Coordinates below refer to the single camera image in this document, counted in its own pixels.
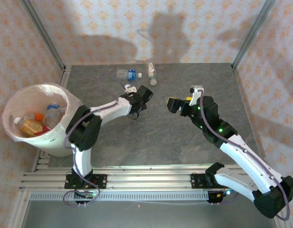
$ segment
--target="gray stone surface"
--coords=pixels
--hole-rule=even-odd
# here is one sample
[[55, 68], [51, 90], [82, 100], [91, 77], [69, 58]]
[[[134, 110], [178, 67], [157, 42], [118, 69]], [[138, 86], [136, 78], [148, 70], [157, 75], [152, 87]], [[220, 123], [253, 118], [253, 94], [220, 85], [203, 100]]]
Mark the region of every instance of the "gray stone surface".
[[[190, 96], [191, 85], [203, 85], [205, 95], [212, 96], [218, 104], [220, 117], [257, 152], [230, 64], [157, 64], [156, 86], [150, 85], [145, 65], [73, 66], [67, 89], [89, 107], [106, 104], [114, 98], [101, 89], [97, 78], [107, 74], [101, 78], [102, 86], [119, 96], [123, 94], [122, 87], [109, 76], [114, 76], [117, 68], [142, 72], [142, 79], [132, 85], [145, 85], [154, 95], [137, 120], [124, 116], [102, 126], [92, 149], [93, 166], [234, 163], [210, 144], [188, 117], [168, 111], [168, 97], [185, 99]], [[72, 158], [51, 157], [49, 166], [70, 167]]]

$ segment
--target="yellow bottle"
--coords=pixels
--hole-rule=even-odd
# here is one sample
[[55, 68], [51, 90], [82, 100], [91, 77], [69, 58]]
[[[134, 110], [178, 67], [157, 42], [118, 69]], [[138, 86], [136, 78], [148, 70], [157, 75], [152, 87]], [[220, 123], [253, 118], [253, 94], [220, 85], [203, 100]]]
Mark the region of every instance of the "yellow bottle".
[[17, 117], [13, 122], [19, 127], [21, 132], [28, 137], [39, 136], [50, 131], [45, 125], [35, 120], [23, 120], [22, 118]]

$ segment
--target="white bucket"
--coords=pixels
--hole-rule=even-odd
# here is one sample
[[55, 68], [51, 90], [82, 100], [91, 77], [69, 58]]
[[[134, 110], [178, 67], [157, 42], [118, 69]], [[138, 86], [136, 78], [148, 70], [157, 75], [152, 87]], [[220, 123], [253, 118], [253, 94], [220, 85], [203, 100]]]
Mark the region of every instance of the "white bucket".
[[[27, 138], [13, 123], [16, 117], [23, 118], [26, 112], [45, 114], [47, 106], [51, 103], [56, 103], [61, 107], [66, 106], [66, 110], [60, 123], [50, 132]], [[81, 105], [82, 102], [78, 98], [57, 84], [32, 85], [17, 91], [7, 102], [2, 114], [3, 127], [15, 142], [27, 142], [56, 157], [68, 156], [72, 151], [63, 147], [65, 130]]]

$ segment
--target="patterned wallpaper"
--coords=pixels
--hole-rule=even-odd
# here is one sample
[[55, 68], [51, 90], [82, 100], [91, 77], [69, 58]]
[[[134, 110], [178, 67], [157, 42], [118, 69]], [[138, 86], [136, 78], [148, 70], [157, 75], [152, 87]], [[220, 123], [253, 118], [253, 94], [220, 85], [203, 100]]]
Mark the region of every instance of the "patterned wallpaper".
[[[0, 0], [0, 118], [20, 88], [58, 82], [60, 72], [19, 0]], [[0, 228], [7, 226], [23, 172], [30, 171], [36, 148], [13, 142], [0, 120]]]
[[265, 0], [31, 2], [66, 65], [96, 65], [232, 62]]
[[276, 1], [238, 71], [266, 162], [293, 177], [292, 0]]

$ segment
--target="purple cable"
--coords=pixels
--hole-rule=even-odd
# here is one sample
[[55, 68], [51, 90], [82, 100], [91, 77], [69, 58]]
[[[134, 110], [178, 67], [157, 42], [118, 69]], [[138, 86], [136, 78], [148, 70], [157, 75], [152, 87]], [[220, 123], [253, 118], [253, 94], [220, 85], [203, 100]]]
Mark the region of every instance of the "purple cable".
[[[99, 85], [102, 85], [101, 84], [101, 82], [100, 82], [100, 78], [101, 77], [103, 77], [103, 76], [106, 76], [107, 74], [103, 74], [103, 75], [100, 75], [99, 77], [98, 77], [98, 84]], [[124, 88], [124, 85], [117, 79], [117, 78], [115, 78], [115, 77], [113, 77], [123, 88]], [[66, 137], [65, 137], [65, 139], [64, 139], [64, 141], [63, 141], [63, 147], [64, 148], [67, 148], [67, 149], [73, 149], [73, 150], [75, 150], [74, 152], [73, 152], [73, 163], [74, 163], [74, 167], [75, 167], [75, 169], [76, 169], [76, 172], [77, 172], [77, 174], [79, 175], [79, 177], [83, 180], [83, 181], [85, 181], [86, 183], [88, 183], [88, 184], [90, 184], [90, 185], [92, 185], [92, 186], [94, 186], [97, 190], [98, 190], [98, 194], [91, 200], [91, 201], [89, 201], [89, 202], [85, 202], [84, 203], [84, 206], [86, 207], [88, 204], [91, 204], [91, 203], [93, 203], [97, 198], [99, 198], [99, 196], [100, 196], [100, 189], [99, 189], [99, 187], [98, 186], [96, 186], [94, 183], [92, 183], [92, 182], [90, 182], [89, 180], [87, 180], [87, 179], [85, 179], [83, 176], [82, 176], [82, 174], [80, 173], [80, 171], [79, 171], [79, 169], [78, 169], [78, 166], [77, 166], [77, 163], [76, 163], [76, 148], [72, 148], [72, 147], [67, 147], [66, 146], [66, 143], [67, 143], [67, 141], [68, 141], [68, 139], [69, 139], [69, 136], [72, 134], [72, 132], [75, 130], [75, 128], [85, 119], [85, 118], [87, 118], [88, 116], [90, 116], [90, 115], [92, 115], [92, 114], [94, 114], [94, 113], [96, 113], [96, 112], [99, 112], [99, 111], [102, 111], [102, 110], [106, 110], [106, 109], [110, 109], [110, 108], [112, 108], [112, 107], [115, 107], [117, 104], [118, 104], [118, 97], [117, 96], [115, 96], [113, 93], [111, 93], [109, 90], [107, 90], [107, 89], [105, 89], [103, 86], [102, 86], [102, 89], [104, 90], [104, 91], [106, 91], [107, 93], [109, 93], [110, 95], [112, 95], [113, 97], [115, 97], [116, 98], [116, 101], [115, 101], [115, 103], [113, 103], [112, 105], [109, 105], [109, 106], [106, 106], [106, 107], [103, 107], [103, 108], [99, 108], [99, 109], [96, 109], [96, 110], [93, 110], [92, 112], [89, 112], [89, 113], [87, 113], [86, 115], [84, 115], [82, 118], [80, 118], [76, 123], [75, 123], [75, 125], [70, 129], [70, 131], [68, 132], [68, 134], [66, 135]], [[71, 204], [68, 204], [68, 203], [66, 203], [66, 201], [65, 201], [65, 198], [66, 198], [66, 195], [67, 194], [69, 194], [69, 193], [71, 193], [71, 192], [73, 192], [73, 193], [78, 193], [78, 194], [82, 194], [82, 193], [93, 193], [92, 191], [77, 191], [77, 190], [70, 190], [70, 191], [68, 191], [68, 192], [66, 192], [65, 194], [64, 194], [64, 196], [63, 196], [63, 202], [64, 202], [64, 204], [66, 205], [66, 206], [68, 206], [68, 207], [71, 207], [71, 208], [75, 208], [75, 207], [80, 207], [81, 206], [81, 204], [75, 204], [75, 205], [71, 205]]]
[[[246, 151], [246, 153], [254, 159], [255, 162], [257, 162], [257, 164], [266, 172], [268, 173], [270, 176], [273, 176], [273, 174], [262, 164], [262, 162], [259, 161], [258, 158], [256, 158], [251, 152], [249, 152], [246, 148], [242, 147], [241, 145], [238, 145], [235, 142], [230, 141], [229, 139], [226, 139], [224, 137], [222, 137], [221, 135], [219, 135], [218, 133], [216, 133], [208, 124], [206, 118], [205, 118], [205, 114], [204, 114], [204, 110], [203, 110], [203, 90], [198, 90], [198, 92], [201, 92], [201, 97], [200, 97], [200, 109], [201, 109], [201, 116], [202, 119], [205, 123], [205, 125], [207, 126], [207, 128], [219, 139], [222, 139], [223, 141], [232, 144], [235, 147], [238, 147], [239, 149], [241, 149], [242, 151]], [[289, 206], [289, 200], [285, 194], [285, 191], [283, 189], [283, 187], [281, 186], [281, 184], [278, 182], [278, 180], [276, 178], [273, 178], [273, 181], [276, 183], [276, 185], [279, 187], [280, 191], [283, 194], [284, 197], [284, 202], [285, 202], [285, 206], [286, 206], [286, 210], [287, 210], [287, 214], [285, 216], [285, 218], [280, 217], [279, 215], [276, 215], [280, 220], [282, 221], [287, 221], [289, 220], [290, 217], [290, 206]]]

